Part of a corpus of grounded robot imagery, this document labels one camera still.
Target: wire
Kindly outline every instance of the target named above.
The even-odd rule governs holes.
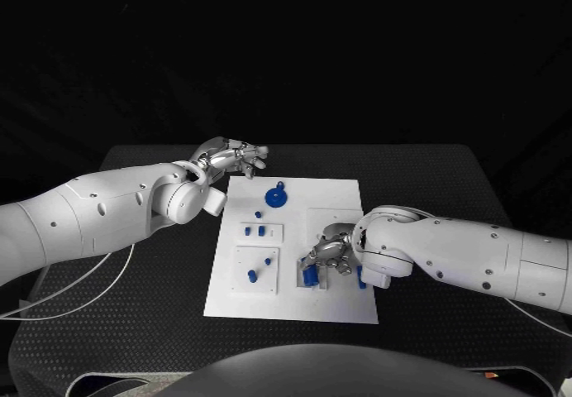
[[[122,275],[122,273],[124,273],[124,271],[125,271],[125,269],[127,269],[127,265],[128,265],[128,262],[131,261],[131,255],[132,255],[132,254],[134,254],[134,244],[131,245],[131,251],[129,251],[129,253],[128,253],[125,265],[122,266],[121,272],[119,272],[119,274],[116,275],[114,282],[112,282],[112,283],[109,284],[109,286],[103,289],[103,291],[99,293],[99,295],[98,295],[89,302],[86,302],[86,304],[82,304],[78,308],[75,308],[75,309],[70,310],[69,312],[65,312],[65,313],[57,314],[57,315],[50,316],[50,317],[42,317],[42,318],[13,318],[13,317],[5,318],[5,317],[4,317],[4,316],[8,316],[8,315],[13,314],[13,313],[21,312],[23,310],[26,310],[26,309],[30,308],[31,306],[36,306],[36,304],[40,304],[42,302],[44,302],[46,300],[49,300],[50,298],[53,298],[54,296],[57,296],[57,295],[59,295],[62,292],[65,292],[67,289],[70,289],[70,288],[85,279],[85,277],[95,271],[95,269],[99,267],[99,265],[102,265],[102,263],[105,262],[106,258],[108,258],[109,255],[111,255],[111,253],[106,254],[105,258],[101,260],[101,262],[98,263],[98,265],[83,274],[83,276],[82,276],[78,280],[73,281],[72,284],[69,284],[69,285],[67,285],[60,291],[57,291],[53,295],[47,296],[46,298],[43,298],[42,300],[39,300],[37,302],[34,302],[33,304],[30,304],[30,305],[26,306],[24,308],[21,308],[21,309],[18,309],[18,310],[14,310],[13,312],[4,313],[4,314],[0,316],[0,321],[1,321],[1,320],[10,320],[10,321],[43,321],[43,320],[52,320],[53,318],[63,317],[63,316],[66,316],[67,314],[75,313],[75,312],[76,312],[78,310],[80,310],[85,306],[88,306],[89,304],[92,304],[92,303],[103,296],[105,292],[114,287],[114,285],[115,285],[116,281],[119,280],[121,275]]]
[[[572,337],[572,334],[563,332],[560,329],[553,327],[550,324],[546,324],[537,317],[534,317],[510,299],[504,298],[504,300],[534,320],[537,321],[544,327],[549,327],[553,331],[565,335],[566,337]]]
[[[42,304],[44,301],[50,300],[52,298],[54,298],[59,294],[63,294],[99,268],[99,266],[103,264],[103,262],[106,261],[106,258],[109,257],[111,253],[108,253],[103,257],[103,259],[99,261],[99,263],[95,265],[95,267],[63,288],[60,289],[54,294],[46,296],[44,298],[42,298],[37,302],[34,302],[33,304],[29,304],[24,308],[11,310],[10,312],[0,314],[0,319],[3,319],[4,317],[8,317],[11,314],[20,313],[24,310],[27,310],[29,308],[33,308],[33,306]]]

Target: gray fabric surface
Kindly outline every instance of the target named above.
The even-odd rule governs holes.
[[[116,146],[102,170],[187,160],[196,146]],[[273,145],[265,176],[357,179],[361,206],[395,204],[438,216],[510,226],[478,162],[455,145]],[[227,178],[216,184],[226,190]],[[83,310],[24,323],[10,350],[20,395],[63,395],[86,372],[184,372],[261,347],[347,343],[382,347],[461,367],[526,366],[559,389],[572,340],[546,329],[503,299],[439,284],[418,269],[376,289],[379,326],[206,318],[203,304],[220,218],[201,212],[137,244],[132,264],[106,295]],[[121,270],[128,249],[79,286],[30,310],[31,317],[85,303]],[[37,299],[66,286],[96,259],[56,264]],[[566,329],[560,314],[526,305]]]

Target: black tabletop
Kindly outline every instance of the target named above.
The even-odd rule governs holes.
[[[196,146],[116,146],[102,170],[187,160]],[[377,205],[510,226],[465,146],[275,145],[263,176],[357,179],[364,213]],[[227,178],[216,184],[226,191]],[[23,323],[10,350],[21,396],[63,395],[85,373],[194,371],[261,347],[346,343],[382,347],[464,368],[523,366],[557,389],[569,372],[572,339],[544,328],[504,299],[433,281],[413,269],[376,289],[379,325],[206,318],[203,306],[220,218],[201,212],[138,243],[127,272],[106,295],[63,318]],[[29,312],[73,309],[116,276],[128,249],[65,294]],[[98,258],[52,266],[37,299],[65,287]],[[566,329],[559,313],[521,305]]]

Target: black background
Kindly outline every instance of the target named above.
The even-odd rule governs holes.
[[[0,203],[118,144],[461,143],[514,226],[572,239],[570,17],[569,2],[4,8]]]

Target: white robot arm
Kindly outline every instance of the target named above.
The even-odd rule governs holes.
[[[40,267],[118,251],[203,208],[217,216],[223,172],[265,168],[268,148],[222,137],[190,161],[109,170],[73,178],[49,192],[0,206],[0,285]]]
[[[380,288],[416,263],[436,281],[572,314],[570,254],[566,240],[382,206],[356,225],[325,228],[302,263],[344,275],[354,257],[361,282]]]

